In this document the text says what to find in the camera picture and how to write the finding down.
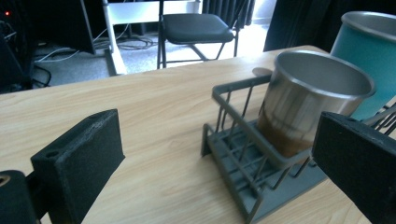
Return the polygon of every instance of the dish rack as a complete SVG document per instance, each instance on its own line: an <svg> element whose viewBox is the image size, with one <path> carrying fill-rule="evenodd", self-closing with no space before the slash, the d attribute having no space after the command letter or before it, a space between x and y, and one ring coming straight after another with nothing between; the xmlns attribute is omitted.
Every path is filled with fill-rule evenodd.
<svg viewBox="0 0 396 224"><path fill-rule="evenodd" d="M204 125L201 154L213 155L246 223L259 221L327 178L311 160L310 149L285 158L256 128L256 119L248 120L253 92L267 85L270 78L254 77L214 87L212 97L219 103L217 123ZM240 110L233 105L234 99Z"/></svg>

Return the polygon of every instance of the cup rim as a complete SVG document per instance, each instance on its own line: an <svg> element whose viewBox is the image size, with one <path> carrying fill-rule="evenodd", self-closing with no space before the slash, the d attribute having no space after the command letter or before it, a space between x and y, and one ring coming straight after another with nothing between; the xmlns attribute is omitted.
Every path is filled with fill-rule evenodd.
<svg viewBox="0 0 396 224"><path fill-rule="evenodd" d="M330 60L334 60L339 63L342 63L342 64L350 67L351 69L356 70L364 78L366 78L366 80L368 81L368 84L371 86L371 89L370 89L370 91L368 91L364 94L343 94L343 93L321 90L315 86L312 86L312 85L310 85L306 82L303 82L300 79L294 77L288 71L286 71L282 65L279 64L278 57L282 57L282 55L286 55L286 54L310 54L310 55L316 55L319 57L323 57L326 59L330 59ZM352 63L349 63L345 60L342 60L340 58L334 57L330 54L320 53L320 52L316 52L316 51L312 51L312 50L300 50L300 49L299 50L287 50L287 51L283 51L277 55L276 60L275 60L275 65L276 65L277 70L279 70L284 76L287 76L289 78L289 81L294 82L294 83L296 83L304 88L307 88L307 89L311 90L312 92L315 92L320 95L327 95L327 96L336 97L336 98L340 98L340 99L352 100L352 99L358 99L358 98L365 99L365 98L368 98L368 97L374 95L376 92L375 82L369 75L367 75L367 73L365 73L363 70L361 70L358 66L356 66Z"/></svg>
<svg viewBox="0 0 396 224"><path fill-rule="evenodd" d="M351 17L378 17L378 18L386 18L390 20L395 20L396 24L396 16L386 14L386 13L380 13L380 12L371 12L371 11L350 11L345 13L341 17L341 21L343 24L346 24L350 26L351 28L357 29L359 31L363 31L366 34L374 35L392 42L396 42L396 35L390 35L385 32L381 32L372 28L369 28L367 26L364 26L360 24L357 21L354 21Z"/></svg>

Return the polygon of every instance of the gray floor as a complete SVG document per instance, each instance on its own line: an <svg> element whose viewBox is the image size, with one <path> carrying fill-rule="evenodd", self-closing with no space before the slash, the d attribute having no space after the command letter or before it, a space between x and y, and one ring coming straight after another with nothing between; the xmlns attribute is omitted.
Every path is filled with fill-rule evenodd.
<svg viewBox="0 0 396 224"><path fill-rule="evenodd" d="M246 26L240 32L238 56L262 52L267 30L268 25L252 24ZM126 43L119 43L121 57L127 67L128 74L131 75L156 69L157 34L147 34L139 36L139 38L147 40L148 42L133 40ZM99 41L106 41L106 38L99 38L96 40L96 42ZM208 58L213 58L217 54L219 45L200 45L198 48ZM86 52L78 52L75 55L62 54L51 57L50 54L53 51L59 53L62 51L70 51L70 49L63 49L58 46L46 46L37 51L37 54L40 56L35 59L36 65L51 72L50 86L107 78L116 75L107 49L97 49L94 55ZM176 58L197 58L193 51L186 47L167 44L167 51L169 60ZM228 43L220 59L232 57L233 43ZM180 65L182 64L169 64L169 66ZM33 75L34 79L47 82L48 77L47 72L35 69ZM36 84L35 88L39 88L40 86L40 84Z"/></svg>

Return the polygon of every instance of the teal container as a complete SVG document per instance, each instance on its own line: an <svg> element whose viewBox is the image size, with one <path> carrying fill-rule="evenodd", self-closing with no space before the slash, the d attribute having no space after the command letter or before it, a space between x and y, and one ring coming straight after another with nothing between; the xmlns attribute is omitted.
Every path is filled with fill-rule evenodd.
<svg viewBox="0 0 396 224"><path fill-rule="evenodd" d="M355 64L374 80L376 93L351 116L368 119L396 95L396 16L354 11L341 20L331 55Z"/></svg>

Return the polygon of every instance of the table surface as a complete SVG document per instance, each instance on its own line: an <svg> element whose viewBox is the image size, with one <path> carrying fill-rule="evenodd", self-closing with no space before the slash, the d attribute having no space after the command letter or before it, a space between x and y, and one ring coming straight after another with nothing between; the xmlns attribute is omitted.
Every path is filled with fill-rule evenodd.
<svg viewBox="0 0 396 224"><path fill-rule="evenodd" d="M243 223L212 156L200 155L203 125L217 118L214 86L254 77L255 67L274 69L280 51L0 95L0 171L30 174L37 151L89 115L117 108L126 159L84 223ZM369 221L325 180L261 223Z"/></svg>

